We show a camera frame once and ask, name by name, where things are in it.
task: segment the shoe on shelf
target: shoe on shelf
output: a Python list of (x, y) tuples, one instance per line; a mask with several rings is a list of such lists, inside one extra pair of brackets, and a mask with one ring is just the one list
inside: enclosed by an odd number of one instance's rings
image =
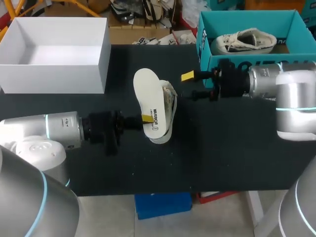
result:
[(143, 115), (151, 115), (154, 123), (143, 125), (145, 135), (156, 144), (169, 141), (174, 114), (177, 109), (177, 93), (171, 83), (159, 80), (150, 69), (138, 70), (134, 76), (135, 95)]
[(276, 43), (275, 36), (250, 28), (217, 37), (211, 43), (211, 52), (213, 55), (267, 54)]

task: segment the white shoe box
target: white shoe box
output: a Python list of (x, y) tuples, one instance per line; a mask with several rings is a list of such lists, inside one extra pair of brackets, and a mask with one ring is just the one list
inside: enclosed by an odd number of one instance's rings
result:
[(0, 43), (5, 93), (104, 93), (107, 18), (18, 17)]

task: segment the black table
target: black table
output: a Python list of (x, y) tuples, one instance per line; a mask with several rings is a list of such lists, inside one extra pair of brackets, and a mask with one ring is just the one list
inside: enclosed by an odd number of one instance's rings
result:
[(2, 95), (0, 120), (37, 114), (122, 110), (140, 113), (134, 73), (150, 68), (179, 94), (171, 140), (153, 144), (143, 132), (125, 132), (119, 154), (102, 145), (67, 152), (71, 188), (78, 196), (288, 189), (316, 154), (316, 143), (289, 142), (276, 133), (275, 102), (250, 98), (189, 101), (203, 90), (181, 83), (199, 69), (195, 45), (112, 46), (105, 95)]

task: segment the teal box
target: teal box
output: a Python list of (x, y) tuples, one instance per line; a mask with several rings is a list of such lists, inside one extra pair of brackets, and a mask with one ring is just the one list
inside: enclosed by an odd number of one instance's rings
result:
[(307, 27), (316, 25), (316, 0), (306, 0), (301, 16)]
[[(285, 44), (289, 53), (213, 56), (210, 43), (218, 36), (249, 28), (274, 35), (277, 44)], [(295, 11), (208, 11), (202, 12), (197, 32), (197, 53), (201, 71), (211, 71), (221, 59), (229, 58), (236, 68), (248, 70), (252, 65), (316, 61), (316, 41)], [(212, 88), (212, 80), (204, 80)]]
[(239, 3), (243, 3), (243, 0), (206, 0), (207, 5), (212, 11), (228, 10)]

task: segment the yellow frame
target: yellow frame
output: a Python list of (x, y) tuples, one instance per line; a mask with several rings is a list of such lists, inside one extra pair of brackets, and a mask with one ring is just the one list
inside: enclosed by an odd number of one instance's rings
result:
[[(78, 6), (82, 10), (86, 11), (90, 15), (94, 16), (94, 17), (101, 17), (99, 14), (95, 13), (94, 11), (92, 11), (91, 9), (86, 7), (85, 5), (81, 4), (77, 0), (52, 0), (52, 1), (70, 2), (70, 3), (73, 3), (74, 5)], [(9, 15), (11, 17), (11, 20), (13, 20), (15, 17), (24, 16), (26, 13), (32, 11), (35, 7), (41, 5), (43, 3), (43, 0), (38, 0), (38, 2), (35, 5), (33, 5), (32, 7), (30, 7), (26, 11), (24, 11), (22, 14), (20, 14), (20, 11), (21, 11), (22, 6), (24, 5), (24, 3), (25, 3), (25, 0), (19, 0), (19, 3), (17, 5), (16, 9), (14, 9), (11, 0), (4, 0), (4, 4), (5, 4), (5, 6), (6, 6), (7, 10), (8, 10), (8, 13), (9, 13)], [(2, 40), (2, 38), (5, 35), (7, 30), (8, 30), (8, 26), (5, 27), (2, 31), (0, 31), (0, 41)]]

